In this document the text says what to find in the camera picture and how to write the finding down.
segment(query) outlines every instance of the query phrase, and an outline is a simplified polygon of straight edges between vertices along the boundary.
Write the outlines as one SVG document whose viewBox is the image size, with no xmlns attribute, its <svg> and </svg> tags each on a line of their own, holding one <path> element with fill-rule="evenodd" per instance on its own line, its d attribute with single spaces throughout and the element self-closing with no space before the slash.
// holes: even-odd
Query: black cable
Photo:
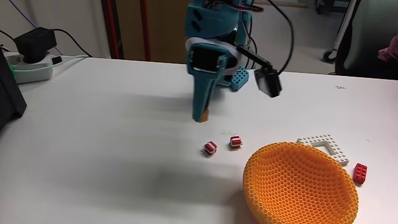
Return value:
<svg viewBox="0 0 398 224">
<path fill-rule="evenodd" d="M 252 30 L 253 30 L 253 17 L 250 17 L 249 39 L 251 39 L 251 40 L 253 40 L 253 38 L 251 38 L 251 31 Z M 248 58 L 248 62 L 246 62 L 246 66 L 244 67 L 245 69 L 248 69 L 249 62 L 250 62 L 250 59 Z"/>
<path fill-rule="evenodd" d="M 241 17 L 242 17 L 242 24 L 243 24 L 244 33 L 246 34 L 246 37 L 250 40 L 251 30 L 250 30 L 250 32 L 248 32 L 248 28 L 246 27 L 246 23 L 245 23 L 245 21 L 243 19 L 243 13 L 241 14 Z M 246 66 L 244 67 L 245 69 L 248 68 L 249 61 L 250 61 L 250 59 L 248 58 L 248 62 L 246 62 Z"/>
<path fill-rule="evenodd" d="M 3 44 L 0 44 L 0 49 L 5 51 L 5 52 L 10 52 L 10 50 L 8 50 L 7 48 L 4 47 Z"/>
<path fill-rule="evenodd" d="M 52 29 L 53 31 L 60 31 L 63 33 L 66 33 L 66 35 L 68 35 L 73 41 L 74 43 L 80 48 L 81 51 L 83 51 L 84 53 L 86 53 L 89 57 L 93 57 L 91 56 L 87 51 L 85 51 L 82 47 L 80 47 L 80 45 L 77 43 L 77 41 L 75 40 L 75 38 L 72 37 L 72 35 L 70 35 L 67 31 L 63 30 L 63 29 Z"/>
<path fill-rule="evenodd" d="M 0 33 L 6 35 L 8 38 L 10 38 L 12 41 L 14 41 L 14 38 L 12 38 L 10 35 L 8 35 L 6 32 L 4 32 L 3 30 L 0 30 Z"/>
<path fill-rule="evenodd" d="M 289 24 L 290 27 L 290 34 L 291 34 L 291 40 L 290 40 L 290 50 L 289 50 L 289 56 L 287 57 L 287 60 L 284 64 L 284 66 L 279 70 L 278 75 L 280 75 L 285 68 L 287 67 L 287 65 L 290 62 L 290 59 L 292 59 L 292 54 L 293 54 L 293 49 L 294 49 L 294 30 L 293 30 L 293 24 L 292 21 L 290 21 L 290 19 L 286 16 L 286 14 L 275 4 L 272 2 L 272 0 L 268 0 L 269 3 L 276 9 L 278 10 L 278 12 L 280 12 L 282 14 L 282 16 L 286 19 L 287 23 Z"/>
<path fill-rule="evenodd" d="M 255 50 L 255 52 L 256 52 L 256 54 L 257 54 L 257 44 L 256 44 L 256 41 L 254 41 L 254 39 L 253 39 L 252 37 L 250 37 L 250 39 L 251 39 L 251 42 L 253 42 L 253 44 L 254 44 L 254 50 Z M 254 69 L 254 64 L 255 64 L 255 62 L 253 61 L 253 64 L 251 65 L 251 69 Z"/>
<path fill-rule="evenodd" d="M 250 11 L 250 12 L 262 12 L 264 9 L 258 6 L 253 6 L 250 4 L 242 3 L 241 6 L 237 6 L 235 4 L 230 3 L 227 0 L 211 0 L 209 1 L 205 7 L 211 8 L 214 4 L 225 4 L 232 9 L 236 9 L 239 11 Z"/>
</svg>

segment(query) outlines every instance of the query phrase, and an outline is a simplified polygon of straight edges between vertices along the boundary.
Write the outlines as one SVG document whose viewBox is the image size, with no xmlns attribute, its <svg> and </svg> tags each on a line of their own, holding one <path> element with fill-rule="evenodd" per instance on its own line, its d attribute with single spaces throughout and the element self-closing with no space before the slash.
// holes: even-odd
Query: cable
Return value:
<svg viewBox="0 0 398 224">
<path fill-rule="evenodd" d="M 82 47 L 80 47 L 80 45 L 78 44 L 78 42 L 75 40 L 75 38 L 72 37 L 72 35 L 70 35 L 67 31 L 63 30 L 63 29 L 52 29 L 54 31 L 60 31 L 65 33 L 66 35 L 68 35 L 73 41 L 74 43 L 80 48 L 81 51 L 83 51 L 84 53 L 86 53 L 89 57 L 93 57 L 91 56 L 87 51 L 85 51 Z"/>
<path fill-rule="evenodd" d="M 246 33 L 246 36 L 248 37 L 248 40 L 250 40 L 250 33 L 247 32 L 248 29 L 247 29 L 247 27 L 246 27 L 246 23 L 243 21 L 243 14 L 242 14 L 242 23 L 243 23 L 243 29 L 244 29 L 244 31 L 245 31 L 245 33 Z M 248 68 L 248 66 L 249 66 L 249 61 L 250 61 L 250 59 L 248 58 L 248 62 L 246 62 L 246 66 L 244 67 L 245 69 Z"/>
<path fill-rule="evenodd" d="M 251 40 L 254 41 L 254 39 L 251 37 L 251 31 L 252 31 L 252 29 L 253 29 L 253 17 L 250 17 L 250 28 L 249 28 L 249 35 L 248 35 L 248 39 L 249 39 L 250 41 L 251 41 Z M 249 62 L 250 62 L 250 59 L 248 58 L 248 62 L 246 62 L 246 66 L 245 66 L 244 68 L 246 68 L 246 69 L 248 68 Z"/>
<path fill-rule="evenodd" d="M 249 5 L 246 3 L 243 3 L 241 6 L 237 6 L 235 4 L 231 4 L 229 2 L 227 2 L 227 0 L 212 0 L 209 1 L 205 7 L 207 8 L 211 8 L 213 7 L 214 4 L 225 4 L 230 8 L 239 10 L 239 11 L 247 11 L 247 12 L 262 12 L 264 9 L 258 6 L 253 6 L 253 5 Z"/>
<path fill-rule="evenodd" d="M 14 6 L 15 9 L 18 10 L 18 12 L 35 28 L 37 28 L 37 25 L 34 24 L 34 22 L 31 21 L 31 19 L 29 19 L 17 6 L 17 4 L 15 4 L 15 2 L 13 0 L 9 0 L 9 2 Z M 60 55 L 63 55 L 62 52 L 58 49 L 58 47 L 55 47 L 55 50 L 57 50 L 57 52 Z"/>
<path fill-rule="evenodd" d="M 289 27 L 290 27 L 291 40 L 290 40 L 289 56 L 287 57 L 287 60 L 286 60 L 286 62 L 284 64 L 284 66 L 278 72 L 278 75 L 280 75 L 285 70 L 287 65 L 289 64 L 290 59 L 292 59 L 293 49 L 294 49 L 294 30 L 293 30 L 292 21 L 290 21 L 290 19 L 286 16 L 286 14 L 275 3 L 273 3 L 272 0 L 268 0 L 268 1 L 276 10 L 278 10 L 278 12 L 280 12 L 282 14 L 282 16 L 286 19 L 286 21 L 287 21 L 287 23 L 289 24 Z"/>
<path fill-rule="evenodd" d="M 30 69 L 30 70 L 14 70 L 14 72 L 37 72 L 37 71 L 41 71 L 41 70 L 57 67 L 58 65 L 62 65 L 63 63 L 69 62 L 70 60 L 73 60 L 75 58 L 88 58 L 88 57 L 89 57 L 88 55 L 76 55 L 74 57 L 68 58 L 67 60 L 64 60 L 63 62 L 60 62 L 60 63 L 55 64 L 55 65 L 50 65 L 50 66 L 47 66 L 47 67 Z"/>
<path fill-rule="evenodd" d="M 12 41 L 14 41 L 14 38 L 12 38 L 9 34 L 7 34 L 6 32 L 4 32 L 3 30 L 0 30 L 0 33 L 6 35 L 8 38 L 10 38 Z"/>
<path fill-rule="evenodd" d="M 252 37 L 250 37 L 250 39 L 251 39 L 251 41 L 253 42 L 253 44 L 254 44 L 254 50 L 255 50 L 255 52 L 256 52 L 256 54 L 257 54 L 257 44 L 256 44 L 256 41 L 254 41 L 254 39 L 252 38 Z"/>
<path fill-rule="evenodd" d="M 243 13 L 241 13 L 241 18 L 242 18 L 244 32 L 246 33 L 246 36 L 248 37 L 248 45 L 250 45 L 250 35 L 249 35 L 248 28 L 246 27 L 246 23 L 243 20 Z"/>
<path fill-rule="evenodd" d="M 0 45 L 0 49 L 5 52 L 11 52 L 8 48 L 6 48 L 3 44 Z"/>
</svg>

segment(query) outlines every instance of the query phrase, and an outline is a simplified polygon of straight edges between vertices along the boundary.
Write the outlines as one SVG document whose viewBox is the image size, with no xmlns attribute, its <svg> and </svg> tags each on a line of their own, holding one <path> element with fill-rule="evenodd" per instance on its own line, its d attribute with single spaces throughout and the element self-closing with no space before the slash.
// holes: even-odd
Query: red and white block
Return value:
<svg viewBox="0 0 398 224">
<path fill-rule="evenodd" d="M 214 142 L 210 141 L 205 144 L 205 151 L 208 154 L 213 155 L 217 151 L 217 145 Z"/>
<path fill-rule="evenodd" d="M 232 136 L 229 144 L 232 148 L 239 148 L 243 143 L 239 136 Z"/>
</svg>

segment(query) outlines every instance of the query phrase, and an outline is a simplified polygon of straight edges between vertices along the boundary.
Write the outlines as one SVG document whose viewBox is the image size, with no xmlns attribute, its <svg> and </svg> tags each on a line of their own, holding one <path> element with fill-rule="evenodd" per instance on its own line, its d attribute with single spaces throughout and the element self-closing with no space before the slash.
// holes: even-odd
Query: orange bowl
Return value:
<svg viewBox="0 0 398 224">
<path fill-rule="evenodd" d="M 353 223 L 358 193 L 347 171 L 311 146 L 260 148 L 243 174 L 246 202 L 260 223 Z"/>
</svg>

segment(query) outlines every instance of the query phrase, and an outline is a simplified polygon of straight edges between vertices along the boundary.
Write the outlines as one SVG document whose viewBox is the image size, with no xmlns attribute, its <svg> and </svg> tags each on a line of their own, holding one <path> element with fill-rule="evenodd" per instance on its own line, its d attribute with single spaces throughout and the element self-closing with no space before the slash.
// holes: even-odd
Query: small cube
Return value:
<svg viewBox="0 0 398 224">
<path fill-rule="evenodd" d="M 354 176 L 353 180 L 359 184 L 363 184 L 366 179 L 366 171 L 368 170 L 368 167 L 362 165 L 362 164 L 357 164 L 354 169 Z"/>
<path fill-rule="evenodd" d="M 229 144 L 232 148 L 239 148 L 242 145 L 242 140 L 239 136 L 232 136 Z"/>
<path fill-rule="evenodd" d="M 205 151 L 208 154 L 213 155 L 217 151 L 217 145 L 213 141 L 210 141 L 205 144 Z"/>
</svg>

